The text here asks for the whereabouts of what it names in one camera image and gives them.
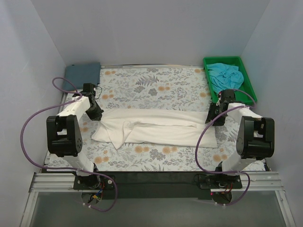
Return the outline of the white t shirt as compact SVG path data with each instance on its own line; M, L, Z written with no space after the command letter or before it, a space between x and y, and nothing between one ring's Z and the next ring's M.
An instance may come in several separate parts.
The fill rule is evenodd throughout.
M92 139L125 143L154 143L182 147L215 148L215 129L206 128L207 112L164 109L106 109Z

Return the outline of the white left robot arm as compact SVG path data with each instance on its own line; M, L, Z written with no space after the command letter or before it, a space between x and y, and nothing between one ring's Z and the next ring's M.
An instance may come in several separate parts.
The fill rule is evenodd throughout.
M79 120L86 114L92 121L100 121L104 112L97 104L96 85L83 84L79 95L73 96L73 102L56 116L46 120L47 146L51 154L63 158L79 176L85 176L84 183L90 189L100 186L101 178L96 165L82 151L83 141Z

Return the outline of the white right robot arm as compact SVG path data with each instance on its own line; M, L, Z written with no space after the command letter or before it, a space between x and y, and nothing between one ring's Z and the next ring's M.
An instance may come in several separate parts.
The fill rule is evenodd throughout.
M236 100L236 89L219 92L218 101L211 103L206 117L206 129L223 126L227 116L239 124L236 151L215 169L215 184L227 187L230 175L241 173L250 164L272 157L275 149L275 121L254 113L249 107Z

